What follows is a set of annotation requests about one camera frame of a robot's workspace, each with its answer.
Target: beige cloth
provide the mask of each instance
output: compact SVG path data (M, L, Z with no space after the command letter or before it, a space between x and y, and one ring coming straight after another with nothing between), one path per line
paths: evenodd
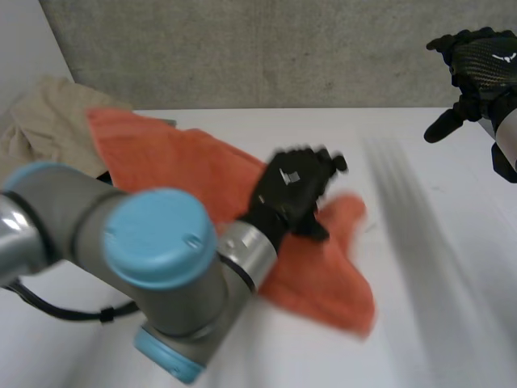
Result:
M64 163L93 177L105 172L86 121L86 109L95 107L131 109L66 78L42 78L10 109L13 124L0 136L0 183L36 161Z

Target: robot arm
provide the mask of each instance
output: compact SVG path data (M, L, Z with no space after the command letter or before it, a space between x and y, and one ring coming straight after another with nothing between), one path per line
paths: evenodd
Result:
M461 97L424 135L444 139L465 120L479 121L494 139L492 163L504 179L517 183L517 38L491 28L442 36L427 45L443 55L452 85Z
M0 195L0 285L69 260L135 301L147 318L135 346L191 383L265 280L284 236L327 237L316 201L346 168L325 149L278 153L248 211L217 238L185 192L129 195L63 165L30 165Z

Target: orange cloth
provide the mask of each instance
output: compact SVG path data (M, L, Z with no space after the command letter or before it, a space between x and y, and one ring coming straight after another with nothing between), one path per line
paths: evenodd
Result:
M177 130L161 120L116 109L88 112L97 150L114 184L128 192L173 187L191 193L215 224L246 211L264 163L200 131ZM317 243L288 236L277 265L259 293L286 310L332 327L369 333L372 291L348 259L363 201L336 198L317 215L330 239Z

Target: light blue joint cap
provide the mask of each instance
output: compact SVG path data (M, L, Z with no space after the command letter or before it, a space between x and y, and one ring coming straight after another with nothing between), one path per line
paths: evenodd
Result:
M169 188L123 201L104 227L111 270L141 289L166 290L201 276L216 252L216 232L204 206Z
M169 348L143 328L138 331L134 345L151 361L160 365L184 384L192 384L204 371L202 365Z
M12 190L21 180L26 179L29 175L53 167L69 168L70 170L73 170L72 167L66 166L65 164L54 162L34 162L19 168L11 175L9 175L4 181L2 188L4 190Z

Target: black cable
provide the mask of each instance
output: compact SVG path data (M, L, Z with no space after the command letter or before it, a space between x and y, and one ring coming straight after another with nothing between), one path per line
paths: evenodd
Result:
M51 305L35 295L30 289L17 280L14 283L2 287L12 293L16 293L28 305L57 319L72 322L100 321L101 323L112 322L115 318L136 313L139 309L135 302L128 302L120 307L107 307L98 313L86 313L81 311L67 310Z

